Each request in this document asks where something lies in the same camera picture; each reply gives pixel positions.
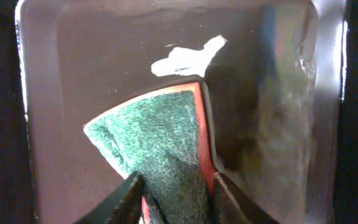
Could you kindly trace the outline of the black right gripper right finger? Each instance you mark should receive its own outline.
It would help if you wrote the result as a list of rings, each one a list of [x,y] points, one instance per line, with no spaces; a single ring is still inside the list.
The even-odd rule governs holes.
[[[214,175],[213,201],[216,223],[280,224],[222,172]]]

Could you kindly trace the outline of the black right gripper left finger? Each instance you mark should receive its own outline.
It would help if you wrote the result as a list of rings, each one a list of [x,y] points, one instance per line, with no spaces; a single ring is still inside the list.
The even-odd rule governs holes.
[[[136,224],[142,213],[145,181],[133,172],[120,186],[75,224]]]

